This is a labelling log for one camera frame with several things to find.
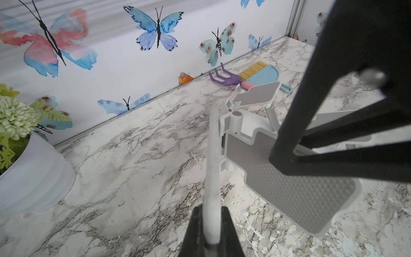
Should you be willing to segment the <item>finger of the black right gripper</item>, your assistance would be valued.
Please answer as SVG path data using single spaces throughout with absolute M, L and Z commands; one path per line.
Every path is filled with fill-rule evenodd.
M 357 111 L 353 151 L 299 145 L 317 114 Z M 411 3 L 335 1 L 279 130 L 270 163 L 287 176 L 411 180 Z

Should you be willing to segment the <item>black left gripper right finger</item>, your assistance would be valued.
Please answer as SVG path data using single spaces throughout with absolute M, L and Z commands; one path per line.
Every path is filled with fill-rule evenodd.
M 222 207 L 221 238 L 219 243 L 220 257 L 245 257 L 229 209 Z

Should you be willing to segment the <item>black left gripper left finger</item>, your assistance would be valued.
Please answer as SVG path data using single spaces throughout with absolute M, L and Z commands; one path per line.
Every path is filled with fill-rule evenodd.
M 192 210 L 187 231 L 177 257 L 204 257 L 205 245 L 202 205 L 199 205 Z

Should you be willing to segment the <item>white grey phone stand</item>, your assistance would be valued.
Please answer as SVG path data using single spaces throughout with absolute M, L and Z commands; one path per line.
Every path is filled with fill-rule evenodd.
M 357 111 L 337 111 L 317 114 L 300 139 L 299 145 L 317 153 L 353 151 L 373 142 L 374 135 L 355 133 L 359 123 Z

